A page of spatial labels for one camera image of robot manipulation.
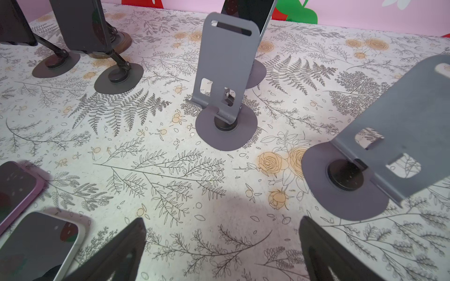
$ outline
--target phone stand base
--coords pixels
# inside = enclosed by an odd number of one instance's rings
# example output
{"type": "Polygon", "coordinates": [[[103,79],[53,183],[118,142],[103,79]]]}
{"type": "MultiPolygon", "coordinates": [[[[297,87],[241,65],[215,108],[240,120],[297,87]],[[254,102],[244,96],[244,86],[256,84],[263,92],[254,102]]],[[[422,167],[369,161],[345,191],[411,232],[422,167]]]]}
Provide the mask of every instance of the phone stand base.
{"type": "Polygon", "coordinates": [[[267,74],[267,69],[262,64],[262,62],[254,60],[252,71],[250,72],[250,76],[248,77],[247,86],[245,86],[246,89],[250,89],[261,83],[261,81],[264,80],[265,76],[267,74]]]}
{"type": "Polygon", "coordinates": [[[238,114],[238,124],[230,131],[217,128],[214,117],[219,111],[217,107],[207,106],[195,120],[198,135],[210,146],[222,151],[232,151],[244,146],[258,128],[258,119],[248,106],[242,105],[238,114]]]}
{"type": "Polygon", "coordinates": [[[137,63],[130,63],[131,69],[128,78],[120,83],[111,83],[109,80],[109,73],[119,69],[117,65],[114,65],[97,78],[94,84],[94,89],[101,94],[121,94],[134,88],[142,78],[144,69],[137,63]]]}
{"type": "Polygon", "coordinates": [[[36,78],[52,78],[56,76],[60,76],[61,74],[66,73],[71,70],[77,62],[80,60],[80,55],[77,53],[69,52],[69,56],[66,61],[59,67],[56,68],[48,68],[45,65],[45,61],[49,58],[56,57],[55,54],[49,56],[48,58],[42,60],[36,67],[33,69],[31,73],[36,78]]]}
{"type": "Polygon", "coordinates": [[[344,190],[333,183],[329,172],[336,160],[347,161],[330,142],[310,147],[302,158],[306,183],[317,201],[333,215],[351,221],[369,219],[384,212],[389,197],[370,181],[374,173],[370,169],[362,171],[362,185],[358,184],[352,191],[344,190]]]}
{"type": "MultiPolygon", "coordinates": [[[[116,53],[121,54],[121,53],[125,52],[126,49],[128,49],[131,46],[131,43],[132,43],[131,36],[126,32],[119,31],[116,34],[115,40],[113,42],[111,42],[111,45],[112,45],[112,48],[114,49],[114,51],[116,51],[116,53]]],[[[104,54],[104,55],[89,54],[89,56],[91,58],[96,58],[96,59],[110,57],[106,54],[104,54]]]]}

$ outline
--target rectangular cutout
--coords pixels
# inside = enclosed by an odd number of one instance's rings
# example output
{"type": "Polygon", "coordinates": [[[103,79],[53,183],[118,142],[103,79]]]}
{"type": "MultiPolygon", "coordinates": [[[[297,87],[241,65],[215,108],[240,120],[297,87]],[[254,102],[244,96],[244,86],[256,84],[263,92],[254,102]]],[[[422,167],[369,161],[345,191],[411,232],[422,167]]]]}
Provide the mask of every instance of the rectangular cutout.
{"type": "Polygon", "coordinates": [[[206,78],[202,78],[200,83],[200,93],[209,96],[211,94],[212,81],[206,78]]]}
{"type": "Polygon", "coordinates": [[[234,99],[236,98],[236,93],[229,88],[225,87],[226,98],[222,102],[227,104],[229,107],[233,106],[234,99]]]}
{"type": "Polygon", "coordinates": [[[245,28],[235,27],[234,25],[230,25],[223,22],[211,21],[211,25],[219,28],[223,28],[232,32],[236,32],[239,34],[244,34],[246,36],[252,35],[252,32],[245,28]]]}
{"type": "Polygon", "coordinates": [[[400,178],[411,178],[422,169],[420,163],[407,153],[400,154],[386,167],[400,178]]]}
{"type": "Polygon", "coordinates": [[[355,141],[365,150],[369,150],[377,146],[384,136],[372,128],[362,129],[355,136],[355,141]]]}

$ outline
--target white phone case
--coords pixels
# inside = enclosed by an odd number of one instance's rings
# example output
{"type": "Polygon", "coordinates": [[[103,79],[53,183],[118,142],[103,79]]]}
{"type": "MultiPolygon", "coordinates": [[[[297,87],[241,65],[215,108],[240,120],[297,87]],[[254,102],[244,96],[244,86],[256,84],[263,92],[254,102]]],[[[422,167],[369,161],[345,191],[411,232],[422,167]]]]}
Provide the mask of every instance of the white phone case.
{"type": "Polygon", "coordinates": [[[67,270],[69,269],[73,259],[75,258],[75,255],[77,254],[79,248],[81,247],[85,235],[86,235],[86,228],[84,227],[84,225],[82,225],[81,223],[77,223],[74,222],[72,220],[69,219],[65,219],[65,218],[61,218],[55,215],[51,215],[51,214],[46,214],[44,212],[40,212],[40,211],[36,211],[36,212],[32,212],[32,213],[41,213],[56,219],[60,219],[60,220],[64,220],[66,222],[69,223],[73,223],[78,227],[78,235],[76,237],[75,243],[73,244],[72,248],[69,251],[69,254],[67,254],[66,258],[64,259],[63,264],[61,265],[61,267],[59,268],[58,273],[56,274],[55,278],[53,279],[53,281],[61,281],[67,273],[67,270]]]}

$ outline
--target phone screen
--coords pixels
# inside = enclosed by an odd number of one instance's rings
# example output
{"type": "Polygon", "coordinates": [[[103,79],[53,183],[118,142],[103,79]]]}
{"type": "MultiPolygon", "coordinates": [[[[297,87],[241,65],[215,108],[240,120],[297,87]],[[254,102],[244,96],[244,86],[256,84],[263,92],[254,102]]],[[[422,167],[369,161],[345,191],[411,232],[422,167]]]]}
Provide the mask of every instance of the phone screen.
{"type": "Polygon", "coordinates": [[[29,213],[0,249],[0,280],[53,280],[77,236],[73,223],[29,213]]]}
{"type": "Polygon", "coordinates": [[[112,50],[100,0],[50,0],[61,34],[72,51],[112,50]]]}
{"type": "Polygon", "coordinates": [[[14,162],[6,162],[0,166],[0,222],[32,192],[35,186],[35,177],[14,162]]]}
{"type": "Polygon", "coordinates": [[[0,0],[0,42],[37,45],[33,32],[16,0],[0,0]]]}
{"type": "Polygon", "coordinates": [[[256,23],[262,33],[275,0],[225,0],[222,13],[256,23]]]}

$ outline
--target table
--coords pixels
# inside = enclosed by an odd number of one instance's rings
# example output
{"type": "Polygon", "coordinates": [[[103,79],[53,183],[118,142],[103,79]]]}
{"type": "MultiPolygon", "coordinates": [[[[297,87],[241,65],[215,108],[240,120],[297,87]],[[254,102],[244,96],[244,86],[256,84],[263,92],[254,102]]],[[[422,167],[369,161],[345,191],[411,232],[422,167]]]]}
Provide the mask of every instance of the table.
{"type": "MultiPolygon", "coordinates": [[[[267,77],[244,98],[258,130],[243,148],[221,152],[198,137],[199,109],[185,102],[206,14],[103,8],[133,39],[123,57],[145,68],[129,93],[94,91],[111,59],[83,55],[67,74],[37,79],[31,71],[49,49],[0,46],[0,159],[48,179],[21,218],[45,210],[89,226],[71,270],[142,217],[148,233],[137,280],[308,280],[298,237],[308,215],[386,280],[450,279],[450,178],[403,209],[390,203],[350,222],[314,199],[300,162],[414,64],[450,54],[450,40],[271,21],[257,52],[267,77]]],[[[66,47],[52,13],[31,27],[66,47]]],[[[357,135],[361,143],[373,137],[357,135]]],[[[411,176],[420,166],[405,158],[391,169],[411,176]]]]}

